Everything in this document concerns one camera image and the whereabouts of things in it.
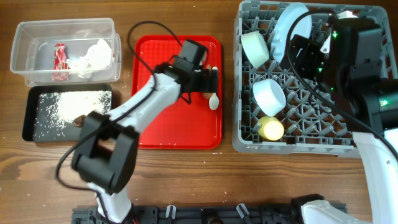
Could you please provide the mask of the white plastic spoon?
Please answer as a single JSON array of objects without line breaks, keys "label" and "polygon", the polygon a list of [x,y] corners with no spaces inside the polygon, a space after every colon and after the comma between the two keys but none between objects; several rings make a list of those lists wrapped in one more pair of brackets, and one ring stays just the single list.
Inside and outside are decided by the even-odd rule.
[{"label": "white plastic spoon", "polygon": [[[218,74],[218,68],[217,67],[212,67],[211,65],[208,65],[208,68],[211,70],[212,73],[215,73],[216,75]],[[216,95],[216,92],[211,94],[211,97],[209,99],[209,107],[211,110],[216,110],[219,106],[219,98]]]}]

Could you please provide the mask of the light blue plate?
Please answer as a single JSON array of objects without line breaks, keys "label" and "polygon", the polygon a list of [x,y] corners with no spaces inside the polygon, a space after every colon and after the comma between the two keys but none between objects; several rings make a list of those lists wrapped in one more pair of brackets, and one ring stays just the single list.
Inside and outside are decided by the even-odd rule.
[{"label": "light blue plate", "polygon": [[[301,2],[295,2],[287,7],[277,20],[274,29],[274,36],[271,41],[271,49],[274,49],[272,56],[274,60],[280,63],[285,54],[285,46],[287,40],[287,33],[291,28],[294,21],[302,14],[308,12],[308,8]],[[299,21],[294,27],[291,34],[291,39],[294,35],[301,35],[302,37],[309,38],[312,29],[312,17],[307,16]]]}]

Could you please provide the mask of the green bowl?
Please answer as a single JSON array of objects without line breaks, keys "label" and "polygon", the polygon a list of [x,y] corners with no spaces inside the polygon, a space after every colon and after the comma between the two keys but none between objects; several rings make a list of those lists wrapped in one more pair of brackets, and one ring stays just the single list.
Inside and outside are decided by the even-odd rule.
[{"label": "green bowl", "polygon": [[246,57],[254,68],[259,68],[269,60],[267,44],[259,31],[243,34],[241,44]]}]

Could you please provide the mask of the light blue bowl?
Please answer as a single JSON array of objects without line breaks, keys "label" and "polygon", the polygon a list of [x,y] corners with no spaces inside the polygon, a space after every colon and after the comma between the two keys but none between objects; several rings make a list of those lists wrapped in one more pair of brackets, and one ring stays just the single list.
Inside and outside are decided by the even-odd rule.
[{"label": "light blue bowl", "polygon": [[273,79],[265,79],[253,84],[254,99],[267,116],[275,116],[286,106],[286,97],[280,85]]}]

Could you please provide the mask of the yellow plastic cup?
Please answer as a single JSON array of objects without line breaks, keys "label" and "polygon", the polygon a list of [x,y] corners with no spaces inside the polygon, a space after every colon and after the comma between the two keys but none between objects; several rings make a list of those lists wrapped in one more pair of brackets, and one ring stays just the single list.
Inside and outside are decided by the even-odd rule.
[{"label": "yellow plastic cup", "polygon": [[284,135],[282,123],[275,117],[264,116],[259,119],[258,134],[266,140],[277,141]]}]

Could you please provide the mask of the white napkin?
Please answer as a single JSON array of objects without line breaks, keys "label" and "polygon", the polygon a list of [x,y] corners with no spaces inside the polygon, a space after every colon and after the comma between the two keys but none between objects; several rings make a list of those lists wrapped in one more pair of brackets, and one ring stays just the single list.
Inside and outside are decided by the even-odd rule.
[{"label": "white napkin", "polygon": [[92,45],[85,56],[79,59],[67,59],[67,65],[70,70],[74,70],[74,75],[80,78],[90,78],[93,70],[101,70],[109,66],[114,61],[111,54],[111,47],[104,39],[100,39],[95,45]]}]

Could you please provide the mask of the brown food scrap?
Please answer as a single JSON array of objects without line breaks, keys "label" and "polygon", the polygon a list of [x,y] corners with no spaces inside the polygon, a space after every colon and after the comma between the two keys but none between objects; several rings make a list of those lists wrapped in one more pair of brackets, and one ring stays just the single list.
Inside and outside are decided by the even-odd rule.
[{"label": "brown food scrap", "polygon": [[81,115],[73,120],[75,127],[81,128],[84,125],[86,115]]}]

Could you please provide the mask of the red snack wrapper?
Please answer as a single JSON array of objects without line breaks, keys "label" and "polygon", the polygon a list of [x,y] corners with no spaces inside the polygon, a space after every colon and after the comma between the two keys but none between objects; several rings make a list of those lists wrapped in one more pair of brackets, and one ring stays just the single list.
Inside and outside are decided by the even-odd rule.
[{"label": "red snack wrapper", "polygon": [[53,70],[57,72],[52,75],[53,81],[68,80],[68,72],[63,71],[68,70],[67,59],[65,44],[55,44]]}]

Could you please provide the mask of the white cooked rice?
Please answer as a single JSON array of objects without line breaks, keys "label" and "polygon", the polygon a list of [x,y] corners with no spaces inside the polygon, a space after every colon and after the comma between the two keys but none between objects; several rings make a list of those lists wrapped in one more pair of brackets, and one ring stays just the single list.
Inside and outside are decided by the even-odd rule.
[{"label": "white cooked rice", "polygon": [[111,109],[112,92],[66,91],[42,93],[36,107],[32,138],[36,142],[73,141],[80,128],[75,120],[92,111],[105,114]]}]

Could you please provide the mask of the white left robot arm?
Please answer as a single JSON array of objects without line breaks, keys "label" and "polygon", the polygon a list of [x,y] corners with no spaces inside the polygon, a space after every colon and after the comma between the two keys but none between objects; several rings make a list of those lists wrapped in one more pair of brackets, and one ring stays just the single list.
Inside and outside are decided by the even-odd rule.
[{"label": "white left robot arm", "polygon": [[140,134],[183,93],[214,93],[218,71],[204,68],[208,49],[187,39],[173,63],[155,67],[148,82],[121,106],[85,118],[72,159],[96,194],[97,206],[75,209],[73,223],[137,223],[126,185],[136,165]]}]

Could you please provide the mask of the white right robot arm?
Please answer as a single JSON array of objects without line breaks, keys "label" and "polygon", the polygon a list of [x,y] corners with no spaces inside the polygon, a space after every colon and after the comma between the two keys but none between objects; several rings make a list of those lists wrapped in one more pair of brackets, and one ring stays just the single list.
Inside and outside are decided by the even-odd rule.
[{"label": "white right robot arm", "polygon": [[346,121],[363,162],[373,223],[397,222],[397,81],[382,76],[382,27],[366,17],[328,17],[330,51],[288,29],[285,58],[310,93]]}]

